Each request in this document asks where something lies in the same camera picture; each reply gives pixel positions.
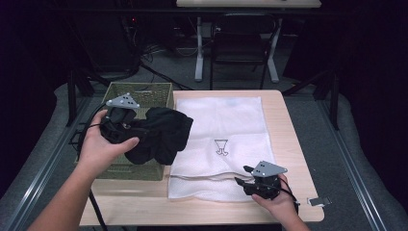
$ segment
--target black chair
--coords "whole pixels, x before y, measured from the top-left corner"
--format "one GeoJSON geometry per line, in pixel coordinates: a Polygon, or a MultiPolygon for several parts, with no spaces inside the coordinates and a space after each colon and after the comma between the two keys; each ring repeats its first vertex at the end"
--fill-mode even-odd
{"type": "Polygon", "coordinates": [[[211,28],[210,90],[213,89],[214,64],[263,65],[260,89],[264,86],[272,39],[279,21],[270,14],[228,13],[211,28]]]}

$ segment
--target green container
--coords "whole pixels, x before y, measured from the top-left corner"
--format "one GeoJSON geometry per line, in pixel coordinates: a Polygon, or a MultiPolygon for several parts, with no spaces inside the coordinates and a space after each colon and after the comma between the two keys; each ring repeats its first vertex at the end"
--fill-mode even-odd
{"type": "MultiPolygon", "coordinates": [[[[173,88],[170,83],[111,83],[104,96],[103,103],[125,93],[130,93],[135,101],[140,104],[140,108],[137,109],[137,118],[146,118],[146,112],[152,107],[174,109],[173,88]]],[[[154,159],[143,165],[134,165],[124,155],[121,155],[98,178],[160,181],[163,179],[164,169],[165,167],[154,159]]]]}

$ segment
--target black line drawing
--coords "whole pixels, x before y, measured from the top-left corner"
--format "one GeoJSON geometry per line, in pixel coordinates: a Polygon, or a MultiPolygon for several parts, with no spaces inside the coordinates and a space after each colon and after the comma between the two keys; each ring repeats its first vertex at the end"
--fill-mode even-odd
{"type": "Polygon", "coordinates": [[[228,155],[228,152],[225,151],[225,145],[227,144],[228,140],[214,140],[218,146],[217,154],[218,155],[228,155]]]}

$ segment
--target metal rail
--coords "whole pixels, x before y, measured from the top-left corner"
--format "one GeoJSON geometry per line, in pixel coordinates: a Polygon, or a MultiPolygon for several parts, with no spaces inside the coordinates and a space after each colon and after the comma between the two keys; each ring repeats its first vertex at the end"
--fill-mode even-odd
{"type": "Polygon", "coordinates": [[[358,199],[360,200],[361,206],[363,207],[364,212],[366,213],[367,219],[371,225],[372,230],[385,231],[387,230],[382,218],[380,217],[378,210],[371,198],[370,192],[366,187],[366,184],[363,181],[360,172],[355,166],[354,161],[348,151],[348,148],[343,140],[342,134],[340,131],[336,130],[330,122],[328,115],[329,109],[323,100],[319,100],[318,106],[320,112],[324,115],[324,120],[327,123],[327,127],[330,129],[331,134],[336,140],[337,145],[341,150],[341,159],[343,161],[345,171],[350,178],[351,185],[354,188],[354,191],[357,194],[358,199]]]}

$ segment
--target white cloth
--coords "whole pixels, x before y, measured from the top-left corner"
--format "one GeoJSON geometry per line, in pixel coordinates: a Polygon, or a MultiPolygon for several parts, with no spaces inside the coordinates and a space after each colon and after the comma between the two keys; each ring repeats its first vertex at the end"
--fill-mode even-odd
{"type": "Polygon", "coordinates": [[[250,200],[234,176],[250,180],[243,166],[275,163],[261,97],[179,99],[177,111],[194,122],[186,148],[171,166],[168,198],[250,200]]]}

